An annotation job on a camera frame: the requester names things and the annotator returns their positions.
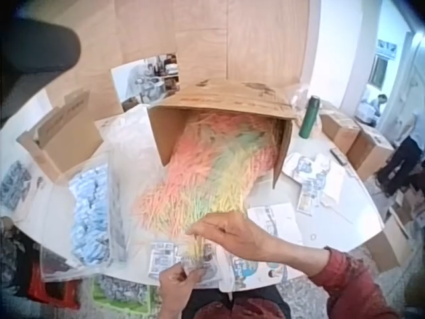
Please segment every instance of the plywood wall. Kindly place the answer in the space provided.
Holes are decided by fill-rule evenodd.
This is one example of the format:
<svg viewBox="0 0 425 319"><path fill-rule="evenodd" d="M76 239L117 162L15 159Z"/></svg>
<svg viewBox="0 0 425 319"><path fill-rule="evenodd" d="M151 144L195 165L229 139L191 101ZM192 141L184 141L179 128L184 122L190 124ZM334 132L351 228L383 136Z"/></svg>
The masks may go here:
<svg viewBox="0 0 425 319"><path fill-rule="evenodd" d="M89 89L100 119L122 112L110 69L158 54L177 53L181 87L206 78L298 81L309 0L46 0L26 14L77 32L80 61L46 91L61 105Z"/></svg>

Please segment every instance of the floor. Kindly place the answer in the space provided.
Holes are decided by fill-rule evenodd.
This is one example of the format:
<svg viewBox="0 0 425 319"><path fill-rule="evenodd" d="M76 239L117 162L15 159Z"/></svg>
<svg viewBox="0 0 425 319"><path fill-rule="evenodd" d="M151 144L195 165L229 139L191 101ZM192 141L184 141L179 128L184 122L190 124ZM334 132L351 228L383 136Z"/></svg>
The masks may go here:
<svg viewBox="0 0 425 319"><path fill-rule="evenodd" d="M386 213L390 199L376 187L373 180L366 182L366 187L376 203L381 215ZM409 278L424 268L424 245L422 231L413 222L407 224L406 228L412 234L413 253L401 267L394 268L384 273L379 273L376 264L373 262L369 251L364 246L360 246L350 253L369 266L375 282L380 286L386 301L397 311L401 312L404 306L404 290ZM314 286L307 278L300 277L290 282L278 286L283 299L292 309L292 318L327 318L326 300L327 293ZM90 296L90 281L85 280L80 291L81 309L74 310L54 310L56 319L83 319L83 318L105 318L105 319L131 319L140 316L124 314L101 308L93 303Z"/></svg>

